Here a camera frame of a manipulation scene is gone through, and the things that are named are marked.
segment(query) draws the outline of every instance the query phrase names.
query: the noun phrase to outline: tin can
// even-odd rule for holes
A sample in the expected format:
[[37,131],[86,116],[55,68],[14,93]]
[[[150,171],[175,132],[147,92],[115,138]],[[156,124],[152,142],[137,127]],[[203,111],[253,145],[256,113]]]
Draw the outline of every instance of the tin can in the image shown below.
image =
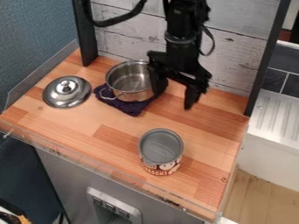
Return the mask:
[[171,175],[181,165],[184,151],[182,138],[169,129],[153,129],[139,143],[143,169],[153,175]]

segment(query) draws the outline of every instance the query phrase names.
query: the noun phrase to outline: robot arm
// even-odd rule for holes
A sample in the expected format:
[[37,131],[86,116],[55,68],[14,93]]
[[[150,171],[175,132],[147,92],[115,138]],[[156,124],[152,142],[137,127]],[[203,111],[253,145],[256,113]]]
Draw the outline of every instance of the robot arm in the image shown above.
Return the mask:
[[[140,0],[131,12],[104,21],[94,21],[86,5],[85,12],[95,26],[106,27],[138,15],[146,2]],[[167,79],[186,85],[184,108],[190,109],[201,94],[206,93],[212,78],[198,62],[199,55],[203,54],[200,51],[203,32],[212,39],[208,54],[215,47],[212,34],[204,26],[210,8],[206,0],[163,0],[163,7],[167,21],[166,52],[148,52],[151,85],[156,97],[167,88]]]

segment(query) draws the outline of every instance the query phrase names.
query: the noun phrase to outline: black metal pole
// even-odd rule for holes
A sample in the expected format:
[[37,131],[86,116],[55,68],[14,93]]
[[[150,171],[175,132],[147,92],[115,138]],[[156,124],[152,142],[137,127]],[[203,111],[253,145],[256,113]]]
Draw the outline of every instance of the black metal pole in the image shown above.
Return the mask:
[[94,34],[94,25],[87,19],[84,10],[91,10],[89,0],[73,0],[73,13],[82,63],[84,67],[87,67],[98,57],[98,46]]
[[249,101],[245,109],[245,113],[244,113],[245,116],[251,116],[251,114],[254,111],[254,105],[259,96],[261,85],[262,82],[264,81],[265,73],[268,69],[268,64],[271,60],[271,56],[275,49],[277,39],[279,38],[279,34],[282,29],[284,18],[286,17],[287,11],[289,9],[289,3],[290,0],[281,0],[278,6],[275,21],[273,22],[272,30],[269,35],[266,49],[261,59],[261,64],[254,80],[254,86],[253,89],[251,90]]

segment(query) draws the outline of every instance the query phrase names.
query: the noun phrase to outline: cabinet door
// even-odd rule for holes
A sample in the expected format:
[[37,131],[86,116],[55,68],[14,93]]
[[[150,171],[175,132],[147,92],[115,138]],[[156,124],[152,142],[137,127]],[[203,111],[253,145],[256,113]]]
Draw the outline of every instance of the cabinet door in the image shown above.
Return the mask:
[[175,207],[63,158],[42,150],[38,150],[38,154],[72,224],[99,223],[94,213],[94,206],[88,200],[87,191],[90,187],[137,208],[142,214],[142,224],[204,223]]

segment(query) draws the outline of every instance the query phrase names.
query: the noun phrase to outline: wooden countertop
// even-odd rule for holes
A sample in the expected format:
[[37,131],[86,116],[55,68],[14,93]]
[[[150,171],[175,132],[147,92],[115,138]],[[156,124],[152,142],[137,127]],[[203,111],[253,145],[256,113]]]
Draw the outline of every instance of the wooden countertop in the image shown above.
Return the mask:
[[[247,98],[211,89],[192,110],[185,111],[184,86],[170,81],[167,91],[140,117],[125,115],[98,101],[94,95],[70,109],[51,108],[43,102],[42,92],[50,81],[77,75],[95,88],[104,83],[105,72],[116,63],[99,57],[89,67],[83,67],[77,50],[5,111],[0,121],[111,165],[140,179],[138,187],[165,197],[154,186],[159,187],[168,192],[168,199],[213,221],[247,129],[248,119],[242,115]],[[137,154],[139,138],[155,128],[173,130],[184,140],[182,165],[168,177],[145,172]]]

